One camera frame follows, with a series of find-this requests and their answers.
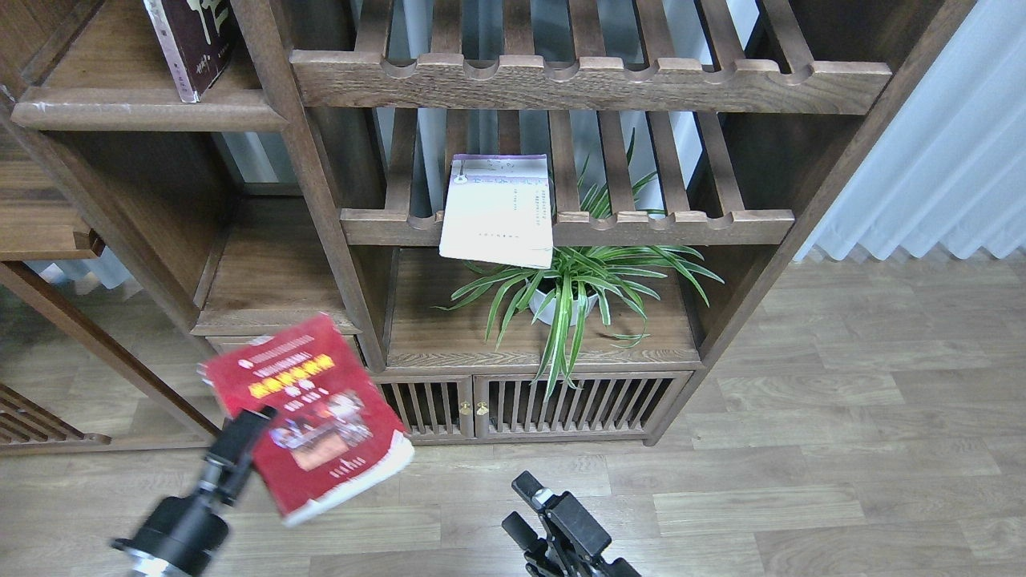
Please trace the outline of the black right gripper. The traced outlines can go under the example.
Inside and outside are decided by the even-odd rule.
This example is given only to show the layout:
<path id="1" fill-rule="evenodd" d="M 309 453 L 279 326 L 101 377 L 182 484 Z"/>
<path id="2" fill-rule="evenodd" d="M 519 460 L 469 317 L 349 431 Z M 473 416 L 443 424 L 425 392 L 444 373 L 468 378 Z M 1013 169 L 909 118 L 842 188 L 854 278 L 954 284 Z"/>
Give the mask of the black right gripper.
<path id="1" fill-rule="evenodd" d="M 626 559 L 609 562 L 602 556 L 611 536 L 573 493 L 556 495 L 526 470 L 512 480 L 512 489 L 531 505 L 546 531 L 545 538 L 539 537 L 515 511 L 502 521 L 523 551 L 529 575 L 573 576 L 568 566 L 576 566 L 579 576 L 640 577 Z"/>

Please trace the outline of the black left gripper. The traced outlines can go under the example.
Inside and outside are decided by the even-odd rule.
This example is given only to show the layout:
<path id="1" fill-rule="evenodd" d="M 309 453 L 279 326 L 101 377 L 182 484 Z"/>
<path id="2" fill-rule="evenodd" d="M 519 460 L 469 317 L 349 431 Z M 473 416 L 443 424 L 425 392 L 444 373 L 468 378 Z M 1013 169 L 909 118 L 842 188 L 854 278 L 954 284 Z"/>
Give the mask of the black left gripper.
<path id="1" fill-rule="evenodd" d="M 227 540 L 216 509 L 232 506 L 252 474 L 252 451 L 277 409 L 242 410 L 205 456 L 204 479 L 188 497 L 164 498 L 131 538 L 111 547 L 132 561 L 131 576 L 199 576 Z"/>

